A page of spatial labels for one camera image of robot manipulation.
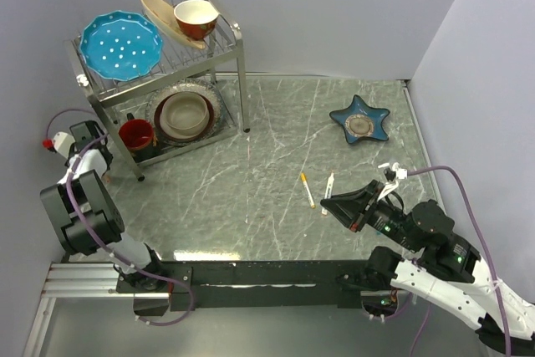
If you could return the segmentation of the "white marker with red end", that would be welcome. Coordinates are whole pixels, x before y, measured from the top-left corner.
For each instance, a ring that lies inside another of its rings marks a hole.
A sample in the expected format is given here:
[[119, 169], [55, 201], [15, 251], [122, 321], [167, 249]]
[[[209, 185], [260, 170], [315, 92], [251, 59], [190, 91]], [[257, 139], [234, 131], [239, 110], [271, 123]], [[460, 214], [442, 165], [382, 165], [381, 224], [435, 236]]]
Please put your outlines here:
[[[324, 192], [324, 199], [329, 199], [332, 196], [332, 190], [334, 187], [334, 172], [332, 171], [328, 177], [327, 185]], [[328, 215], [328, 210], [325, 207], [321, 208], [321, 214], [325, 217]]]

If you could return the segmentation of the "white marker with yellow end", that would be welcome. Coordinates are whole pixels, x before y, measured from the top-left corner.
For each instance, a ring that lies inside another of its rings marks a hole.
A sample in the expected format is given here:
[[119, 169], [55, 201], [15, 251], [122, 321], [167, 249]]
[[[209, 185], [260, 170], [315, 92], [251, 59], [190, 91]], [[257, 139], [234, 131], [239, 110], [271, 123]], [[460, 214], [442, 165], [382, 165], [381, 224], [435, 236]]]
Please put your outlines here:
[[305, 192], [306, 192], [306, 196], [307, 196], [307, 199], [308, 199], [308, 203], [309, 203], [309, 205], [310, 205], [310, 207], [311, 207], [312, 209], [315, 209], [316, 204], [315, 204], [315, 201], [314, 201], [314, 199], [313, 199], [312, 192], [311, 192], [310, 187], [309, 187], [309, 184], [308, 184], [308, 179], [307, 179], [306, 175], [304, 174], [304, 172], [301, 172], [301, 173], [300, 173], [300, 179], [301, 179], [301, 181], [302, 181], [302, 183], [303, 183], [303, 188], [304, 188], [304, 190], [305, 190]]

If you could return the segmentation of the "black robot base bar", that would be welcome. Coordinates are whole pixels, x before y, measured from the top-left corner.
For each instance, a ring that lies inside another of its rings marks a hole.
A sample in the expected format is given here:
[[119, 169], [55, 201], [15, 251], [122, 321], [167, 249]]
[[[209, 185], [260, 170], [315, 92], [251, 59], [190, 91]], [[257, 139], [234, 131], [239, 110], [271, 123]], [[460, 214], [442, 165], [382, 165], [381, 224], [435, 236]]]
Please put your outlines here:
[[135, 311], [149, 317], [188, 309], [334, 305], [389, 317], [402, 292], [364, 260], [164, 262], [158, 281], [133, 286], [120, 278], [119, 294], [133, 295]]

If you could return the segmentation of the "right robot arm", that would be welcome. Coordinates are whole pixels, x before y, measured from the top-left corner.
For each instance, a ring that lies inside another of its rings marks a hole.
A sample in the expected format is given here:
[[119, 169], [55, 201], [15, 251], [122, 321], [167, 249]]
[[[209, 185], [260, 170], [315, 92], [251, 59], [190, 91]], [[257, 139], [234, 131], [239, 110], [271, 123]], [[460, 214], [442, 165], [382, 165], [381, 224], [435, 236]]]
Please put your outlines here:
[[404, 212], [397, 193], [381, 196], [383, 184], [324, 198], [320, 204], [351, 232], [372, 227], [416, 261], [377, 246], [361, 273], [347, 273], [346, 283], [380, 290], [401, 288], [428, 300], [473, 329], [488, 348], [513, 356], [534, 354], [534, 305], [492, 277], [489, 263], [464, 237], [434, 200]]

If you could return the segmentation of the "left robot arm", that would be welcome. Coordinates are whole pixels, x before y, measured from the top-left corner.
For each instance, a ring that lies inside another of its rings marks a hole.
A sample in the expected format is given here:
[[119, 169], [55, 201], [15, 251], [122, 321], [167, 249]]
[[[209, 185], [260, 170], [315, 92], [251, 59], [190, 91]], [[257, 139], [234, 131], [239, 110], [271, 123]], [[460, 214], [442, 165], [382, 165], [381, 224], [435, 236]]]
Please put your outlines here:
[[165, 285], [166, 271], [156, 252], [128, 235], [103, 179], [113, 156], [104, 131], [94, 120], [72, 125], [45, 146], [65, 158], [59, 181], [40, 192], [40, 200], [64, 251], [69, 255], [101, 254], [114, 264], [119, 279], [132, 288], [155, 292]]

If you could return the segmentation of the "red mug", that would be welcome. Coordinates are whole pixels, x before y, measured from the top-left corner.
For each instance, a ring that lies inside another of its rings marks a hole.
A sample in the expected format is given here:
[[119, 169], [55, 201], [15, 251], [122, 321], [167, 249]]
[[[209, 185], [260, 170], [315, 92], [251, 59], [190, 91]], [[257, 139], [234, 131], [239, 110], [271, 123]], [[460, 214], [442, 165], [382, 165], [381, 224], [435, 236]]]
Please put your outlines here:
[[159, 154], [160, 145], [149, 121], [128, 113], [118, 133], [135, 162], [146, 161]]

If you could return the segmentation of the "blue star-shaped dish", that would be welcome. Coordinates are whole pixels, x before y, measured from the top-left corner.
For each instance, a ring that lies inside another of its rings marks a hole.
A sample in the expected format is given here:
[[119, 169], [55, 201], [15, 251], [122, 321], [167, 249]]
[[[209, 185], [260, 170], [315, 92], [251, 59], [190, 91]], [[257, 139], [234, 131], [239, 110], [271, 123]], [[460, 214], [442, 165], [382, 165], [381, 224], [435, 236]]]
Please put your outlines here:
[[364, 140], [388, 141], [389, 136], [383, 124], [389, 115], [390, 110], [369, 106], [357, 94], [353, 96], [348, 107], [329, 113], [330, 119], [343, 129], [349, 145], [356, 145]]

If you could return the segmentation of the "beige bowl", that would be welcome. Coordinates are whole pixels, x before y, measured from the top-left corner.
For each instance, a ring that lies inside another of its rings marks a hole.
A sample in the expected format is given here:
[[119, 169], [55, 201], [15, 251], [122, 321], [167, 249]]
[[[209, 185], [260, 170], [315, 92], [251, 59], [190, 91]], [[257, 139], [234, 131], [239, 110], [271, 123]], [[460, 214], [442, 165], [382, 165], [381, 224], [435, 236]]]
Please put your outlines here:
[[169, 96], [160, 112], [161, 129], [175, 140], [189, 140], [207, 126], [210, 112], [204, 98], [195, 92], [180, 92]]

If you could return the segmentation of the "blue polka dot plate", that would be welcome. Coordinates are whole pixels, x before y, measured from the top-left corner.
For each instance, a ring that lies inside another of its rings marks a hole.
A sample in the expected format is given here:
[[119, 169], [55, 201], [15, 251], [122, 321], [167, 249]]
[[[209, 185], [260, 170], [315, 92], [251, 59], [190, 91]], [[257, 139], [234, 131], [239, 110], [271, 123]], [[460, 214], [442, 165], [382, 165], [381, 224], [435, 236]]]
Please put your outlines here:
[[84, 29], [79, 52], [101, 78], [125, 82], [149, 74], [161, 61], [163, 45], [157, 27], [143, 15], [116, 10]]

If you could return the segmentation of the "steel dish rack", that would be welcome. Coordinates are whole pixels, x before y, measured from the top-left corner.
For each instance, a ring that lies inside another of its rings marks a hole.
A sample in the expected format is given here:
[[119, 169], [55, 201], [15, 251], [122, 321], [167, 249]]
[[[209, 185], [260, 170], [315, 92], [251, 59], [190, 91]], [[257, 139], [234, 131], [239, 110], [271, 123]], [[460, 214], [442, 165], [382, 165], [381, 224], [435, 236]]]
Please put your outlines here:
[[[64, 44], [79, 87], [138, 181], [145, 179], [142, 170], [147, 166], [224, 140], [239, 130], [247, 133], [251, 129], [242, 31], [220, 0], [207, 1], [219, 13], [215, 30], [196, 43], [190, 43], [187, 37], [166, 38], [160, 62], [149, 73], [137, 73], [131, 80], [104, 79], [95, 73], [80, 51], [81, 37]], [[216, 72], [217, 66], [231, 60], [237, 63], [235, 108], [225, 101]], [[215, 113], [213, 125], [204, 135], [190, 141], [167, 140], [162, 130], [158, 130], [159, 153], [144, 160], [134, 158], [119, 136], [121, 116], [134, 107], [146, 106], [145, 116], [151, 119], [158, 106], [156, 96], [169, 96], [186, 84], [200, 89], [211, 102]]]

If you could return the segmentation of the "cream oval plate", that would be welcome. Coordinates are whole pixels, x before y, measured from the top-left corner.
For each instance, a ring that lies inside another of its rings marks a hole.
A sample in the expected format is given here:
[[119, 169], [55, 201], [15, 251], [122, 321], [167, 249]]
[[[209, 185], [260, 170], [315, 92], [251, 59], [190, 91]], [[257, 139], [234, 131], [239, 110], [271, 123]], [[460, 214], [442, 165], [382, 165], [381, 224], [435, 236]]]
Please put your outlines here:
[[140, 0], [140, 2], [146, 17], [168, 38], [197, 50], [206, 48], [203, 40], [191, 39], [181, 31], [174, 16], [174, 8], [165, 0]]

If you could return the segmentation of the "red and white bowl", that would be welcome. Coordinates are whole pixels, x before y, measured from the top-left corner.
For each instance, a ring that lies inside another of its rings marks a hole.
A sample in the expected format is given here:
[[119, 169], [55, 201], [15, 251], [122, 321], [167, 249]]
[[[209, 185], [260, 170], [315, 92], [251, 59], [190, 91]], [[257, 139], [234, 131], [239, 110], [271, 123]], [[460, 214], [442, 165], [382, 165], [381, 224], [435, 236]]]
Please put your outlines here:
[[207, 0], [186, 0], [174, 7], [181, 31], [190, 39], [203, 40], [216, 27], [219, 12]]

